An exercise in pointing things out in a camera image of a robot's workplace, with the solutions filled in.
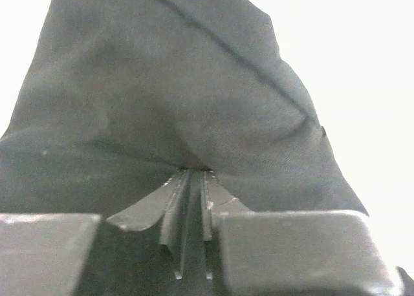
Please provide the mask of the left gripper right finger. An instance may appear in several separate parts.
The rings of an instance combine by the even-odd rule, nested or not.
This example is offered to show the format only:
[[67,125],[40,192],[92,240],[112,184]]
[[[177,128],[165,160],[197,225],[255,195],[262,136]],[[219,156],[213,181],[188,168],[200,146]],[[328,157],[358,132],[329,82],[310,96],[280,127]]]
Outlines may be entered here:
[[213,171],[205,171],[201,177],[201,212],[206,255],[206,278],[213,279],[213,234],[221,213],[247,212],[248,208],[227,191]]

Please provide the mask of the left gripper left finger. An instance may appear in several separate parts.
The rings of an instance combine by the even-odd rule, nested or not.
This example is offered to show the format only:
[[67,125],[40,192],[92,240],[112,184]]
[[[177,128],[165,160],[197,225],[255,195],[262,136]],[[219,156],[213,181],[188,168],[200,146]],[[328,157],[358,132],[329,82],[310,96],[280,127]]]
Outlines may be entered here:
[[107,221],[123,231],[143,232],[160,225],[158,243],[172,259],[177,280],[184,275],[190,172],[180,170],[166,183]]

